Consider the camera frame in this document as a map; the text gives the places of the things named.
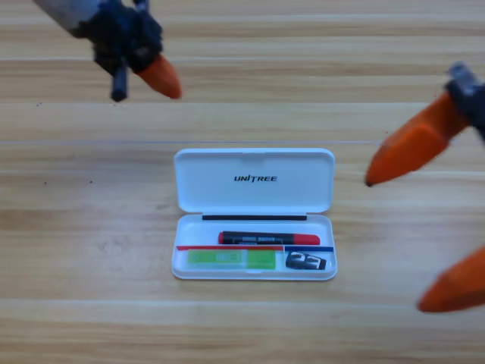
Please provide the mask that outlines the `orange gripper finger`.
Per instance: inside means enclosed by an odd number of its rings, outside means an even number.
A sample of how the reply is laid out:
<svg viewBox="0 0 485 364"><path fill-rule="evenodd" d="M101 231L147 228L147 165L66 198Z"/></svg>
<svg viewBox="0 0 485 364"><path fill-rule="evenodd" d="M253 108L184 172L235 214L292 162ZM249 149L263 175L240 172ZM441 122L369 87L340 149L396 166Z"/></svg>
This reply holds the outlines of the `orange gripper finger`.
<svg viewBox="0 0 485 364"><path fill-rule="evenodd" d="M484 304L484 248L443 272L420 298L426 313L456 312Z"/></svg>

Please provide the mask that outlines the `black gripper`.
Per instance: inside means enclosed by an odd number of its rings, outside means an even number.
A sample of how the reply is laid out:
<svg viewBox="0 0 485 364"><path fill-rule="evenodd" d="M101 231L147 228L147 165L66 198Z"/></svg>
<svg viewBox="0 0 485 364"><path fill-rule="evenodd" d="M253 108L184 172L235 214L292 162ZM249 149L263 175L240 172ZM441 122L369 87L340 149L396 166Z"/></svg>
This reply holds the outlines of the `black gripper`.
<svg viewBox="0 0 485 364"><path fill-rule="evenodd" d="M151 15L149 1L135 1L132 7L103 1L90 19L80 22L80 35L92 43L95 63L111 75L113 101L128 96L128 70L157 93L182 97L174 66L160 54L162 27Z"/></svg>
<svg viewBox="0 0 485 364"><path fill-rule="evenodd" d="M368 166L367 186L422 168L469 125L484 141L484 83L464 62L451 65L447 74L447 92L383 141Z"/></svg>

